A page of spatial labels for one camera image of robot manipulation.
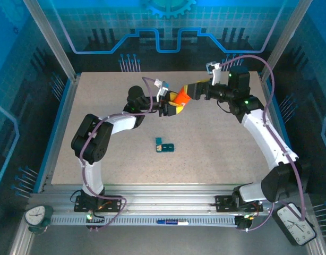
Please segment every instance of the orange object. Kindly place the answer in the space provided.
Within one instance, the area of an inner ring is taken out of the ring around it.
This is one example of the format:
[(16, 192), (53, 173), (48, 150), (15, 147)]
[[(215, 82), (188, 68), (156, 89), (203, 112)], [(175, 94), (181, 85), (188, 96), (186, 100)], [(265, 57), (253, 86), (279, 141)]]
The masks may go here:
[(188, 85), (185, 85), (177, 94), (174, 103), (185, 106), (189, 103), (191, 97), (187, 95)]

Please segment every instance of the analog clock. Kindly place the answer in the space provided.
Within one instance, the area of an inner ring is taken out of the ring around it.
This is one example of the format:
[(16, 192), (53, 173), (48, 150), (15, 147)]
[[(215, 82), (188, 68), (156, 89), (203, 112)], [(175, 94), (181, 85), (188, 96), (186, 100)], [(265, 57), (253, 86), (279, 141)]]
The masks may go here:
[(25, 214), (26, 222), (31, 226), (38, 226), (45, 217), (45, 207), (36, 206), (28, 210)]
[(25, 213), (25, 221), (29, 224), (29, 231), (42, 233), (51, 223), (53, 208), (51, 206), (35, 206)]
[[(301, 216), (295, 204), (289, 203), (288, 205), (299, 217)], [(273, 217), (286, 237), (294, 245), (305, 245), (316, 237), (316, 232), (308, 220), (300, 221), (286, 206), (278, 209)]]

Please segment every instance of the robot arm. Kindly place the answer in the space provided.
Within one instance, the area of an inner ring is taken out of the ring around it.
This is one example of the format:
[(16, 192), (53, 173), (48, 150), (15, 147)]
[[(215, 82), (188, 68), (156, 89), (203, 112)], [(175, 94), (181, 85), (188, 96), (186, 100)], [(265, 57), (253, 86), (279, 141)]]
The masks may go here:
[[(230, 112), (254, 137), (268, 162), (270, 170), (270, 173), (261, 182), (243, 185), (234, 190), (232, 202), (235, 203), (235, 207), (240, 210), (243, 205), (252, 201), (267, 199), (275, 202), (289, 197), (292, 192), (297, 191), (294, 173), (287, 157), (263, 123), (263, 105), (258, 98), (250, 95), (250, 74), (248, 70), (242, 66), (232, 67), (229, 73), (228, 85), (225, 85), (219, 83), (219, 65), (211, 63), (207, 68), (210, 66), (214, 67), (212, 71), (208, 70), (209, 73), (214, 75), (212, 79), (185, 85), (179, 93), (168, 91), (166, 83), (156, 80), (155, 85), (159, 87), (159, 93), (153, 98), (152, 111), (158, 111), (160, 116), (173, 116), (180, 113), (190, 99), (199, 100), (201, 95), (205, 95), (206, 100), (216, 99), (220, 103), (227, 102)], [(144, 95), (141, 87), (133, 86), (130, 88), (127, 105), (123, 111), (140, 113), (149, 109), (149, 107), (150, 97)], [(71, 144), (77, 157), (79, 157), (79, 153), (92, 129), (101, 119), (91, 114), (85, 117)], [(91, 140), (83, 154), (83, 159), (88, 163), (85, 170), (87, 181), (95, 193), (103, 194), (104, 192), (99, 161), (107, 150), (111, 135), (122, 130), (136, 128), (142, 123), (143, 119), (144, 115), (114, 117), (108, 119), (98, 129), (97, 135)], [(288, 155), (301, 172), (301, 166), (297, 162), (297, 155), (287, 147), (268, 118), (267, 124), (286, 148)], [(83, 185), (83, 191), (93, 196), (85, 185)]]

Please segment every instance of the marker pen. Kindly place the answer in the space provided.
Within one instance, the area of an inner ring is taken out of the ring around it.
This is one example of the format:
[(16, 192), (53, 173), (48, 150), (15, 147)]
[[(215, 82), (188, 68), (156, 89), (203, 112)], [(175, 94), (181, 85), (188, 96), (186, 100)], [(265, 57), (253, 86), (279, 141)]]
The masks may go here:
[(187, 226), (189, 225), (189, 222), (185, 219), (159, 219), (157, 224)]

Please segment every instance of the clock hand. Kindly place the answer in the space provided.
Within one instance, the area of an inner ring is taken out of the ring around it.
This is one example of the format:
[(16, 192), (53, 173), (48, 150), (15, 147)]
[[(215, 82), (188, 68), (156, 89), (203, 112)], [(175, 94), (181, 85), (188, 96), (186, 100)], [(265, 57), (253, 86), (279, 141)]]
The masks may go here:
[(303, 232), (302, 228), (300, 228), (297, 224), (295, 224), (295, 225)]

